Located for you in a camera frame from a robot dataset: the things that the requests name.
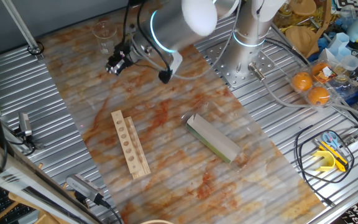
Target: yellow object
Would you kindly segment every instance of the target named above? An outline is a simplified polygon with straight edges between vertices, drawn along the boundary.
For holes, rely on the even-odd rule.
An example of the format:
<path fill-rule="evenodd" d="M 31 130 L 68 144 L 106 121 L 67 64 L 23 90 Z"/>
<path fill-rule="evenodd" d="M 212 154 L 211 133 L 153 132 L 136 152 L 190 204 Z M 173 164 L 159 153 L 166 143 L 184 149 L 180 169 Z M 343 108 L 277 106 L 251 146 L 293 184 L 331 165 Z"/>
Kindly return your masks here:
<path fill-rule="evenodd" d="M 321 143 L 324 145 L 325 149 L 328 149 L 335 157 L 335 165 L 338 167 L 338 169 L 342 172 L 346 172 L 345 166 L 347 166 L 347 162 L 345 159 L 342 158 L 334 149 L 332 149 L 327 143 L 324 141 L 321 141 Z"/>
<path fill-rule="evenodd" d="M 321 166 L 319 169 L 316 169 L 316 171 L 326 172 L 326 171 L 329 171 L 332 168 L 334 168 L 334 166 L 335 166 L 335 158 L 330 152 L 328 152 L 328 151 L 317 151 L 317 152 L 315 152 L 313 154 L 313 156 L 324 157 L 323 160 L 326 161 L 326 166 Z"/>
<path fill-rule="evenodd" d="M 298 72 L 292 78 L 292 86 L 296 91 L 306 91 L 313 85 L 313 80 L 307 72 Z"/>

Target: cable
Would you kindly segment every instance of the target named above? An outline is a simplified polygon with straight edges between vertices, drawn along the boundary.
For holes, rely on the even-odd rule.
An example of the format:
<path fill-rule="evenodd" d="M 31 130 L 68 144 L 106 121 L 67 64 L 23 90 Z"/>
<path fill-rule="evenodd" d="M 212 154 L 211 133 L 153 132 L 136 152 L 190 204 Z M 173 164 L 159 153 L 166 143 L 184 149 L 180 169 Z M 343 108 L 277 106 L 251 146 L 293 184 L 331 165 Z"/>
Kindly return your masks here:
<path fill-rule="evenodd" d="M 342 180 L 344 180 L 344 179 L 349 175 L 350 171 L 353 169 L 353 165 L 354 165 L 354 155 L 353 155 L 352 151 L 345 145 L 343 139 L 342 139 L 335 131 L 332 131 L 332 130 L 325 130 L 325 131 L 321 131 L 321 132 L 315 134 L 314 136 L 308 138 L 308 139 L 305 140 L 303 143 L 301 143 L 301 144 L 299 145 L 299 148 L 298 148 L 299 137 L 301 136 L 301 134 L 302 134 L 303 132 L 305 132 L 306 130 L 310 129 L 311 127 L 313 127 L 313 125 L 308 126 L 307 128 L 305 128 L 305 129 L 303 129 L 302 131 L 300 131 L 300 132 L 298 133 L 298 135 L 296 136 L 296 138 L 295 138 L 295 155 L 296 155 L 296 161 L 297 161 L 297 163 L 298 163 L 298 165 L 299 165 L 299 168 L 300 168 L 300 170 L 301 170 L 303 179 L 304 179 L 305 182 L 309 185 L 309 187 L 312 189 L 312 191 L 313 191 L 314 193 L 316 193 L 319 197 L 321 197 L 321 198 L 323 199 L 323 201 L 324 201 L 325 203 L 327 203 L 329 206 L 335 206 L 335 204 L 334 204 L 333 201 L 331 201 L 330 199 L 328 199 L 328 198 L 322 196 L 316 189 L 314 189 L 314 187 L 309 183 L 309 180 L 306 178 L 306 175 L 308 175 L 308 176 L 310 176 L 310 177 L 313 177 L 313 178 L 315 178 L 315 179 L 321 180 L 321 181 L 323 181 L 323 182 L 330 183 L 330 184 L 340 183 Z M 351 164 L 350 164 L 348 170 L 345 172 L 344 176 L 343 176 L 342 178 L 340 178 L 339 180 L 335 180 L 335 181 L 326 180 L 326 179 L 317 177 L 317 176 L 315 176 L 315 175 L 311 175 L 311 174 L 307 173 L 307 172 L 304 170 L 304 168 L 303 168 L 302 147 L 303 147 L 304 143 L 309 142 L 310 140 L 314 139 L 315 137 L 317 137 L 317 136 L 319 136 L 320 134 L 323 134 L 323 133 L 325 133 L 325 132 L 327 132 L 327 131 L 332 131 L 333 133 L 335 133 L 335 134 L 338 136 L 339 140 L 341 140 L 343 146 L 347 149 L 347 151 L 349 152 L 349 154 L 350 154 L 350 156 L 351 156 L 351 158 L 352 158 Z"/>
<path fill-rule="evenodd" d="M 134 39 L 134 35 L 130 32 L 129 33 L 129 35 L 130 35 L 130 37 L 131 37 L 131 41 L 132 41 L 132 43 L 133 43 L 133 45 L 135 46 L 135 48 L 136 48 L 136 42 L 135 42 L 135 39 Z M 138 53 L 140 53 L 141 54 L 141 56 L 143 56 L 143 58 L 145 58 L 146 60 L 148 60 L 152 65 L 154 65 L 157 69 L 159 69 L 159 70 L 164 70 L 164 68 L 163 67 L 161 67 L 160 65 L 157 65 L 155 62 L 153 62 L 153 60 L 151 60 L 147 55 L 146 55 L 146 53 L 145 52 L 143 52 L 143 50 L 137 50 L 138 51 Z"/>
<path fill-rule="evenodd" d="M 287 103 L 287 102 L 282 101 L 279 97 L 274 95 L 274 93 L 272 92 L 270 87 L 267 85 L 266 79 L 262 80 L 261 82 L 265 85 L 266 90 L 270 93 L 270 95 L 274 98 L 274 100 L 277 101 L 277 103 L 280 103 L 284 106 L 288 106 L 288 107 L 292 107 L 292 108 L 308 108 L 308 107 L 310 107 L 310 105 L 296 105 L 296 104 Z"/>
<path fill-rule="evenodd" d="M 298 57 L 300 60 L 302 60 L 303 63 L 308 64 L 309 61 L 307 61 L 301 54 L 299 54 L 299 52 L 297 52 L 296 50 L 292 49 L 289 45 L 279 41 L 279 40 L 275 40 L 269 37 L 266 37 L 265 41 L 267 43 L 273 44 L 277 47 L 281 47 L 287 51 L 289 51 L 292 55 Z"/>
<path fill-rule="evenodd" d="M 286 72 L 284 72 L 284 70 L 279 67 L 267 54 L 265 54 L 266 57 L 271 60 L 273 62 L 273 64 L 278 68 L 280 69 L 281 72 L 283 72 L 285 75 L 288 76 L 288 74 Z M 295 105 L 295 104 L 291 104 L 291 103 L 286 103 L 284 101 L 282 101 L 281 99 L 279 99 L 277 96 L 274 95 L 274 93 L 272 92 L 272 90 L 270 89 L 270 87 L 267 85 L 266 83 L 266 80 L 262 80 L 261 81 L 264 86 L 266 87 L 266 90 L 271 94 L 271 96 L 277 101 L 279 102 L 280 104 L 284 105 L 284 106 L 289 106 L 289 107 L 293 107 L 293 108 L 306 108 L 306 107 L 309 107 L 309 105 Z M 340 104 L 333 104 L 332 106 L 335 106 L 337 108 L 341 108 L 341 109 L 344 109 L 344 110 L 347 110 L 351 113 L 355 113 L 358 115 L 358 110 L 354 109 L 354 108 L 351 108 L 350 106 L 345 106 L 345 105 L 340 105 Z"/>
<path fill-rule="evenodd" d="M 150 65 L 139 65 L 139 64 L 137 64 L 137 62 L 134 62 L 133 61 L 133 59 L 132 59 L 132 57 L 131 57 L 131 54 L 128 54 L 128 56 L 129 56 L 129 60 L 134 64 L 134 65 L 136 65 L 136 66 L 139 66 L 139 67 L 149 67 L 149 68 L 152 68 L 152 69 L 154 69 L 154 70 L 156 70 L 156 71 L 160 71 L 160 70 L 158 70 L 158 69 L 156 69 L 156 68 L 154 68 L 154 67 L 151 67 Z"/>
<path fill-rule="evenodd" d="M 122 40 L 121 40 L 122 44 L 125 43 L 126 25 L 127 25 L 127 18 L 128 18 L 128 12 L 129 12 L 129 3 L 130 3 L 130 1 L 128 1 L 127 7 L 125 10 L 124 26 L 122 27 Z"/>
<path fill-rule="evenodd" d="M 11 143 L 11 144 L 14 144 L 14 145 L 16 145 L 16 146 L 20 146 L 20 145 L 23 145 L 23 144 L 25 144 L 24 142 L 12 142 L 12 141 L 8 141 L 9 143 Z"/>
<path fill-rule="evenodd" d="M 337 108 L 341 108 L 341 109 L 345 109 L 347 111 L 350 111 L 352 113 L 355 113 L 358 115 L 358 110 L 354 109 L 354 108 L 351 108 L 350 106 L 345 106 L 345 105 L 340 105 L 340 104 L 333 104 L 333 106 L 337 107 Z"/>
<path fill-rule="evenodd" d="M 100 205 L 110 209 L 110 211 L 112 211 L 112 213 L 116 216 L 117 220 L 119 221 L 120 224 L 122 224 L 121 219 L 119 218 L 119 216 L 117 215 L 116 211 L 114 211 L 114 209 L 112 209 L 111 205 L 109 203 L 107 203 L 107 201 L 105 200 L 101 200 L 100 201 Z"/>
<path fill-rule="evenodd" d="M 37 149 L 37 148 L 35 147 L 34 142 L 32 142 L 31 140 L 27 140 L 27 142 L 29 142 L 29 143 L 31 144 L 32 149 L 31 149 L 31 151 L 30 151 L 29 153 L 24 154 L 25 156 L 29 156 L 29 155 L 33 154 L 33 153 L 35 152 L 35 150 Z"/>
<path fill-rule="evenodd" d="M 168 62 L 165 60 L 164 56 L 161 54 L 161 52 L 156 48 L 156 46 L 154 46 L 154 44 L 151 42 L 151 40 L 146 36 L 146 34 L 143 32 L 142 27 L 140 26 L 140 13 L 142 12 L 143 6 L 145 4 L 146 0 L 144 0 L 142 2 L 142 4 L 139 7 L 139 11 L 137 12 L 137 28 L 139 29 L 140 33 L 143 35 L 143 37 L 147 40 L 147 42 L 150 44 L 150 46 L 152 46 L 152 48 L 158 53 L 158 55 L 160 56 L 160 58 L 164 61 L 165 66 L 167 68 L 167 73 L 170 74 L 171 73 L 171 68 L 169 67 Z"/>
<path fill-rule="evenodd" d="M 180 76 L 180 75 L 176 75 L 176 74 L 173 74 L 174 77 L 177 77 L 177 78 L 181 78 L 183 80 L 196 80 L 197 78 L 200 78 L 202 76 L 204 76 L 205 74 L 207 74 L 212 68 L 214 68 L 214 66 L 217 64 L 217 62 L 221 59 L 224 51 L 226 50 L 226 48 L 228 47 L 229 43 L 230 43 L 230 40 L 231 40 L 231 37 L 233 36 L 233 32 L 234 30 L 236 29 L 236 24 L 237 24 L 237 20 L 239 18 L 239 14 L 240 14 L 240 8 L 241 8 L 241 2 L 242 1 L 239 1 L 239 5 L 237 7 L 237 14 L 236 14 L 236 19 L 234 20 L 234 25 L 233 25 L 233 28 L 231 29 L 230 31 L 230 36 L 228 38 L 228 40 L 226 41 L 226 44 L 225 46 L 223 47 L 222 49 L 222 53 L 219 55 L 219 57 L 216 59 L 216 61 L 205 71 L 203 72 L 201 75 L 197 75 L 195 77 L 183 77 L 183 76 Z"/>
<path fill-rule="evenodd" d="M 119 216 L 117 215 L 116 211 L 114 211 L 114 209 L 112 209 L 112 207 L 111 207 L 110 205 L 109 205 L 108 209 L 110 209 L 110 211 L 112 211 L 112 213 L 116 216 L 118 222 L 119 222 L 120 224 L 122 224 L 121 219 L 120 219 Z"/>

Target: white cable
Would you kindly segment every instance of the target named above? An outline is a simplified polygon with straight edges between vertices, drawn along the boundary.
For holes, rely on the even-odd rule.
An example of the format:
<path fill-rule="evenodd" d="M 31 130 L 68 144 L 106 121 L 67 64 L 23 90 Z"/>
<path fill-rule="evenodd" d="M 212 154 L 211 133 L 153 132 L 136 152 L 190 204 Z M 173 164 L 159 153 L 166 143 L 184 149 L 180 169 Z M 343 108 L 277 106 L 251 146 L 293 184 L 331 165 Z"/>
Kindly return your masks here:
<path fill-rule="evenodd" d="M 285 101 L 282 101 L 279 97 L 274 95 L 273 91 L 270 89 L 269 85 L 266 83 L 266 79 L 262 80 L 262 83 L 265 85 L 266 90 L 271 94 L 271 96 L 274 98 L 274 100 L 277 101 L 277 103 L 280 103 L 284 106 L 288 106 L 288 107 L 292 107 L 292 108 L 308 108 L 308 107 L 310 107 L 309 105 L 296 105 L 293 103 L 287 103 Z"/>
<path fill-rule="evenodd" d="M 135 39 L 134 39 L 134 35 L 132 34 L 132 32 L 129 32 L 129 35 L 131 37 L 131 41 L 132 41 L 132 44 L 134 45 L 135 48 L 137 48 L 137 44 L 135 42 Z M 153 62 L 149 56 L 147 56 L 147 54 L 145 52 L 143 52 L 143 50 L 138 50 L 136 49 L 136 51 L 138 51 L 138 53 L 140 53 L 143 58 L 145 58 L 146 60 L 148 60 L 152 65 L 154 65 L 154 67 L 160 71 L 162 70 L 165 70 L 163 67 L 161 67 L 160 65 L 157 65 L 155 62 Z"/>
<path fill-rule="evenodd" d="M 183 77 L 183 76 L 180 76 L 180 75 L 176 75 L 176 74 L 173 74 L 174 77 L 177 77 L 177 78 L 181 78 L 183 80 L 196 80 L 197 78 L 200 78 L 202 76 L 204 76 L 205 74 L 207 74 L 212 68 L 214 68 L 214 66 L 217 64 L 217 62 L 221 59 L 224 51 L 226 50 L 226 48 L 228 47 L 229 43 L 230 43 L 230 40 L 231 40 L 231 37 L 233 36 L 233 32 L 234 32 L 234 29 L 236 29 L 236 24 L 237 24 L 237 20 L 239 18 L 239 14 L 240 14 L 240 8 L 241 8 L 241 2 L 242 1 L 239 1 L 239 5 L 237 6 L 237 14 L 236 14 L 236 19 L 234 20 L 234 25 L 233 25 L 233 28 L 231 29 L 230 31 L 230 36 L 226 42 L 226 45 L 224 46 L 224 48 L 222 49 L 222 53 L 219 55 L 219 57 L 216 59 L 216 61 L 205 71 L 203 72 L 201 75 L 197 75 L 195 77 Z"/>
<path fill-rule="evenodd" d="M 266 57 L 267 57 L 269 60 L 271 60 L 271 61 L 273 62 L 273 64 L 274 64 L 278 69 L 280 69 L 280 71 L 282 71 L 285 75 L 288 76 L 288 74 L 287 74 L 286 72 L 284 72 L 284 70 L 282 70 L 267 54 L 265 54 L 265 55 L 266 55 Z M 266 83 L 265 80 L 262 80 L 262 83 L 265 85 L 267 91 L 273 96 L 273 98 L 274 98 L 277 102 L 281 103 L 282 105 L 284 105 L 284 106 L 289 106 L 289 107 L 296 107 L 296 108 L 301 108 L 301 107 L 306 108 L 306 107 L 309 107 L 308 105 L 294 105 L 294 104 L 286 103 L 286 102 L 280 100 L 277 96 L 274 95 L 274 93 L 271 91 L 270 87 L 267 85 L 267 83 Z M 357 115 L 358 115 L 358 110 L 356 110 L 356 109 L 354 109 L 354 108 L 351 108 L 350 106 L 340 105 L 340 104 L 336 104 L 336 103 L 333 104 L 332 106 L 335 106 L 335 107 L 337 107 L 337 108 L 341 108 L 341 109 L 344 109 L 344 110 L 347 110 L 347 111 L 351 111 L 351 112 L 353 112 L 354 114 L 357 114 Z"/>
<path fill-rule="evenodd" d="M 348 110 L 348 111 L 358 115 L 358 110 L 356 110 L 354 108 L 351 108 L 350 106 L 340 105 L 340 104 L 337 104 L 337 103 L 333 104 L 333 106 L 335 106 L 336 108 Z"/>

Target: clear plastic cup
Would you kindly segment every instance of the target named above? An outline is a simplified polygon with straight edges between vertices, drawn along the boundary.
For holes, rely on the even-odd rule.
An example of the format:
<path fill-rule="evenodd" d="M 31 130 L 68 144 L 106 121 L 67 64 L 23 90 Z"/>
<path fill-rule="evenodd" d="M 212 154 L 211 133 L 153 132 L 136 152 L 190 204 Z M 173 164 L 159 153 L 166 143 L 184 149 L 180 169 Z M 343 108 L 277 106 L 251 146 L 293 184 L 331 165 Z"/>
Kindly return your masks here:
<path fill-rule="evenodd" d="M 112 54 L 114 46 L 118 43 L 117 27 L 109 21 L 98 22 L 92 33 L 98 41 L 98 45 L 102 54 Z"/>

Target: scissors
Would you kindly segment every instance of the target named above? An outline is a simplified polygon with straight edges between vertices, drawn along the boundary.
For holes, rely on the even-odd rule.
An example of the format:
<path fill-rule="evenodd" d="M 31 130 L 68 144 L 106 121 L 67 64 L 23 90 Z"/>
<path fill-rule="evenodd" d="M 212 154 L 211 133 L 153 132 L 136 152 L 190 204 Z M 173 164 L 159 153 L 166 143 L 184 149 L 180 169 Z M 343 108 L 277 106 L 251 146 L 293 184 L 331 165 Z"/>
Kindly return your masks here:
<path fill-rule="evenodd" d="M 339 149 L 338 136 L 332 131 L 323 134 L 323 141 L 334 149 Z"/>

